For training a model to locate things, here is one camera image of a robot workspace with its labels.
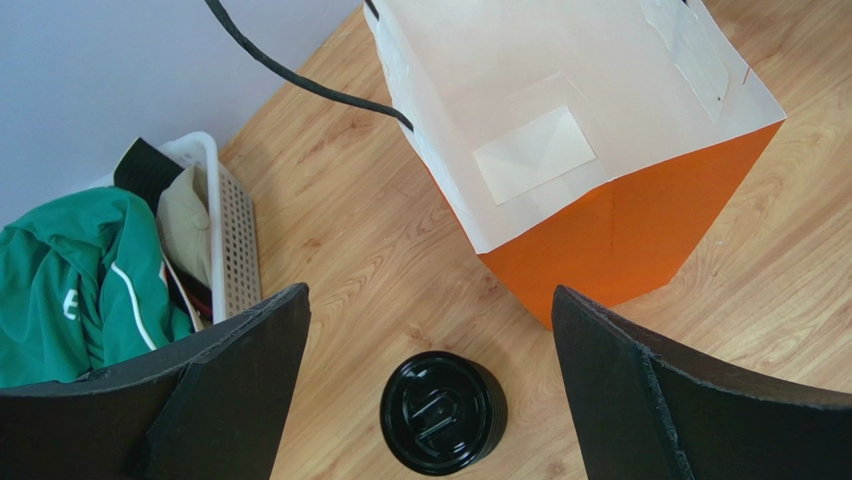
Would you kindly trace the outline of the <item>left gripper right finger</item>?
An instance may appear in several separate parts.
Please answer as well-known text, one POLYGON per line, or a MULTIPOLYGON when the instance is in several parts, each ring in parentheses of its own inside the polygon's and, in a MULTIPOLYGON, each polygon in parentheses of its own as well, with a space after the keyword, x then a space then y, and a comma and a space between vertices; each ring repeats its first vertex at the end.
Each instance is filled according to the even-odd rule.
POLYGON ((591 479, 847 479, 851 397, 760 374, 560 286, 552 326, 591 479))

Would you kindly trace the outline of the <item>orange paper bag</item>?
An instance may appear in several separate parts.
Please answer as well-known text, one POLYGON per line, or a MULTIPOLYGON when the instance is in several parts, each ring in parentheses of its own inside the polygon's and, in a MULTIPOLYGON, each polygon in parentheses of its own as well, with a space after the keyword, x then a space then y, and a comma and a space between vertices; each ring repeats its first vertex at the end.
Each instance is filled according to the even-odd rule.
POLYGON ((368 1, 396 119, 481 261, 542 324, 667 284, 786 115, 700 1, 368 1))

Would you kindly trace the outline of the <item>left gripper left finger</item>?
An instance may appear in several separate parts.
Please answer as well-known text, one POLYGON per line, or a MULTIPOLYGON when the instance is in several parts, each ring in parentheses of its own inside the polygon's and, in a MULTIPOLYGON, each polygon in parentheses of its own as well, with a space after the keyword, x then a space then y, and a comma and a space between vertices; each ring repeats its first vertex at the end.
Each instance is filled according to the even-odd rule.
POLYGON ((293 284, 222 323, 71 383, 1 392, 5 479, 267 479, 307 343, 293 284))

